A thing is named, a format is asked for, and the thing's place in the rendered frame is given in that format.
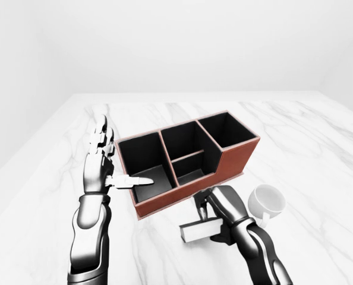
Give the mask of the red-brown desk caddy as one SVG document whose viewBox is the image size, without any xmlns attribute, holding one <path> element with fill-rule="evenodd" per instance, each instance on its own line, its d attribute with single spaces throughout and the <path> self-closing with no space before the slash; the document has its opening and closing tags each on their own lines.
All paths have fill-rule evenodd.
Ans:
<svg viewBox="0 0 353 285">
<path fill-rule="evenodd" d="M 223 111 L 118 140 L 123 172 L 153 180 L 131 188 L 138 219 L 243 173 L 260 136 Z"/>
</svg>

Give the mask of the white mug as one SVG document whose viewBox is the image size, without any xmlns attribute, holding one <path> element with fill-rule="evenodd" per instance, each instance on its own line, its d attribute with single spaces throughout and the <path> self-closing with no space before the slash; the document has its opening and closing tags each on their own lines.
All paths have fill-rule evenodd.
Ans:
<svg viewBox="0 0 353 285">
<path fill-rule="evenodd" d="M 286 199 L 283 193 L 268 184 L 255 187 L 248 199 L 248 209 L 263 229 L 269 220 L 280 214 L 285 207 Z"/>
</svg>

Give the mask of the dark book with white pages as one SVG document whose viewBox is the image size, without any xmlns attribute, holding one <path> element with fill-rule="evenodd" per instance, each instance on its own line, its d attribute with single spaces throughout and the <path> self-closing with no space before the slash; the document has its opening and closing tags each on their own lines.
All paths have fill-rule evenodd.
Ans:
<svg viewBox="0 0 353 285">
<path fill-rule="evenodd" d="M 188 243 L 219 234 L 222 224 L 221 218 L 208 218 L 206 221 L 199 220 L 180 225 L 179 229 L 182 240 Z"/>
</svg>

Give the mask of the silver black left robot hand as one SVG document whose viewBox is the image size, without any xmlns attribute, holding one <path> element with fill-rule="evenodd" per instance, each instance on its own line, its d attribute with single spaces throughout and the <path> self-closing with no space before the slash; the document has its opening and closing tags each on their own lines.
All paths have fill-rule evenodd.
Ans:
<svg viewBox="0 0 353 285">
<path fill-rule="evenodd" d="M 115 152 L 114 131 L 108 127 L 105 115 L 100 115 L 96 127 L 90 136 L 90 148 L 86 156 L 83 172 L 85 193 L 108 193 L 110 187 L 118 189 L 132 188 L 138 185 L 152 185 L 153 179 L 131 177 L 129 175 L 114 176 L 112 156 Z"/>
</svg>

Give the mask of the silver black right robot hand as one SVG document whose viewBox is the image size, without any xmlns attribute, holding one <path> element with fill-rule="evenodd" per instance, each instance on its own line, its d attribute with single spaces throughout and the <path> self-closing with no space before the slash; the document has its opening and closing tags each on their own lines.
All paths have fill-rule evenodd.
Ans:
<svg viewBox="0 0 353 285">
<path fill-rule="evenodd" d="M 237 225 L 250 217 L 233 187 L 219 185 L 202 190 L 194 195 L 194 201 L 201 220 L 207 220 L 207 203 L 211 205 L 216 216 L 223 220 L 220 233 L 211 236 L 210 240 L 227 245 L 239 245 L 247 240 L 245 234 L 235 230 Z"/>
</svg>

